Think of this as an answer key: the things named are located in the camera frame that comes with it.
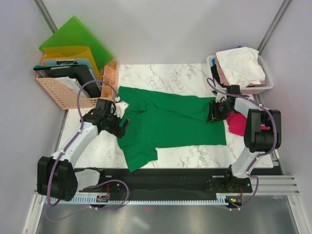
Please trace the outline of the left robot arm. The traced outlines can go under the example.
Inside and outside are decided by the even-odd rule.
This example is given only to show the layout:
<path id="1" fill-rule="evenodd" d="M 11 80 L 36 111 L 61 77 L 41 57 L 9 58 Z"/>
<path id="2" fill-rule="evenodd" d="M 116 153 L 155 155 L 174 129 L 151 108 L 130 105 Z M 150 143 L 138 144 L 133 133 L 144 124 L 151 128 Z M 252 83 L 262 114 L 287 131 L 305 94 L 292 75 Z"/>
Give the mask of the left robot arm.
<path id="1" fill-rule="evenodd" d="M 98 99 L 95 108 L 80 117 L 80 124 L 72 136 L 50 157 L 43 156 L 37 165 L 37 192 L 47 198 L 70 201 L 76 192 L 91 186 L 101 192 L 107 186 L 106 178 L 96 169 L 75 172 L 75 165 L 87 146 L 106 131 L 122 138 L 130 123 L 123 120 L 125 101 L 114 103 Z"/>

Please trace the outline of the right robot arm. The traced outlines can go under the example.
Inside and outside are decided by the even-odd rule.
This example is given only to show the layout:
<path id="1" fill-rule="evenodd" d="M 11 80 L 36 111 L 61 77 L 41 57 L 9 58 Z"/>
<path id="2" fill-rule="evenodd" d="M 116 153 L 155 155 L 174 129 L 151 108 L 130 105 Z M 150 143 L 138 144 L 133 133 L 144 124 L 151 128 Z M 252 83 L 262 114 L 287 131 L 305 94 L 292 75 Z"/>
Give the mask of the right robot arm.
<path id="1" fill-rule="evenodd" d="M 271 154 L 281 145 L 282 118 L 279 110 L 272 110 L 241 95 L 238 85 L 227 87 L 223 92 L 215 91 L 220 98 L 209 103 L 208 122 L 225 120 L 229 113 L 241 113 L 246 119 L 244 145 L 241 155 L 229 167 L 230 176 L 223 179 L 229 192 L 241 186 L 240 178 L 248 178 L 252 169 L 265 155 Z"/>

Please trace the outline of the green t shirt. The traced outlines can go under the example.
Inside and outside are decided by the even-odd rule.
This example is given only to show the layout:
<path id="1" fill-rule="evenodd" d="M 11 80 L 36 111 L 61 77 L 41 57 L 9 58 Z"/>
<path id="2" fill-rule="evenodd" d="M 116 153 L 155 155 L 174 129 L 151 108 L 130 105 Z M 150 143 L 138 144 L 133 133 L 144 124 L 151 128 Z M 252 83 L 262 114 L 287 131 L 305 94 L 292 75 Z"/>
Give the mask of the green t shirt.
<path id="1" fill-rule="evenodd" d="M 207 122 L 213 97 L 181 96 L 121 86 L 130 123 L 118 139 L 128 170 L 134 172 L 158 159 L 158 148 L 226 145 L 222 121 Z"/>

